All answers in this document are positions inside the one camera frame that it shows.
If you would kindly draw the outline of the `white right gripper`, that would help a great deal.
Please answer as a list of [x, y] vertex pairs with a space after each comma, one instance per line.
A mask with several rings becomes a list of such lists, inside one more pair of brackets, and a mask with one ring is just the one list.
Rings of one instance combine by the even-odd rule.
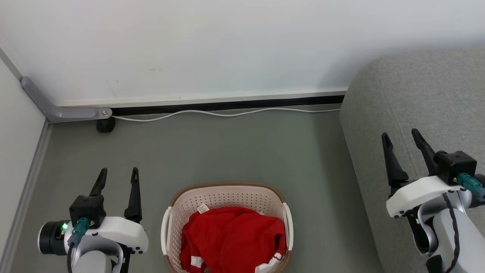
[[422, 215], [433, 215], [446, 208], [443, 194], [452, 206], [462, 212], [471, 205], [472, 194], [459, 185], [447, 185], [438, 178], [438, 164], [435, 162], [435, 152], [416, 128], [411, 130], [415, 145], [421, 151], [429, 172], [428, 177], [421, 178], [402, 187], [408, 182], [409, 176], [400, 166], [393, 152], [393, 143], [386, 132], [381, 135], [383, 156], [386, 164], [388, 184], [399, 188], [387, 201], [386, 209], [390, 217], [403, 216], [407, 211], [421, 208]]

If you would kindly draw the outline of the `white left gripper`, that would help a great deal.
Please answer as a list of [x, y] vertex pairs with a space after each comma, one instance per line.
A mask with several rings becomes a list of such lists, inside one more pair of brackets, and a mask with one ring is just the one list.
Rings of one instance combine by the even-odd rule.
[[[90, 196], [99, 196], [106, 185], [108, 169], [103, 168], [95, 184], [90, 191]], [[128, 206], [124, 211], [124, 217], [106, 217], [97, 229], [88, 229], [80, 243], [74, 247], [72, 254], [82, 255], [90, 251], [102, 251], [106, 254], [121, 253], [120, 247], [124, 245], [135, 253], [147, 253], [149, 239], [143, 226], [142, 202], [140, 191], [140, 176], [137, 167], [131, 174], [131, 190]]]

